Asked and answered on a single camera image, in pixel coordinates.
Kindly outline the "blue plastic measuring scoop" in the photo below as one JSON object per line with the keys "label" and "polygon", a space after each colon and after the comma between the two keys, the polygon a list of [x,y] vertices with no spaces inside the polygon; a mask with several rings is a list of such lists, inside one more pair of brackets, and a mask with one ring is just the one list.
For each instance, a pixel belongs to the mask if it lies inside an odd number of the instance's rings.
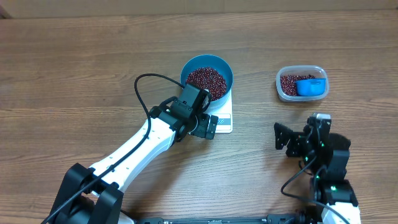
{"label": "blue plastic measuring scoop", "polygon": [[326,90],[326,78],[312,78],[295,82],[299,96],[318,96]]}

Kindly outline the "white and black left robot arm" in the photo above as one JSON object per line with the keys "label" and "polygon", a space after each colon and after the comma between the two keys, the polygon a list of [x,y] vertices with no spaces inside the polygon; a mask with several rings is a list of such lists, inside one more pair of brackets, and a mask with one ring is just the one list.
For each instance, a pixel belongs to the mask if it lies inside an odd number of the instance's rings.
{"label": "white and black left robot arm", "polygon": [[186,135],[213,139],[218,118],[204,112],[210,99],[208,90],[188,84],[180,96],[149,110],[142,128],[111,155],[89,168],[74,164],[44,222],[133,223],[121,211],[124,192],[150,161]]}

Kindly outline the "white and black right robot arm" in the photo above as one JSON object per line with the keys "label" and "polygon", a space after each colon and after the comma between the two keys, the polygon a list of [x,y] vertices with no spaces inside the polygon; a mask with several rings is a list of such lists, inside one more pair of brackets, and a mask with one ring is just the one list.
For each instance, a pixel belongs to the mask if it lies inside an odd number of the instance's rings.
{"label": "white and black right robot arm", "polygon": [[[299,157],[300,170],[285,182],[280,192],[306,204],[296,215],[279,218],[280,223],[361,223],[359,203],[353,187],[346,179],[351,141],[331,133],[328,114],[308,117],[303,131],[293,131],[274,124],[275,148],[286,147],[287,157]],[[285,188],[301,174],[310,178],[310,196],[294,195]]]}

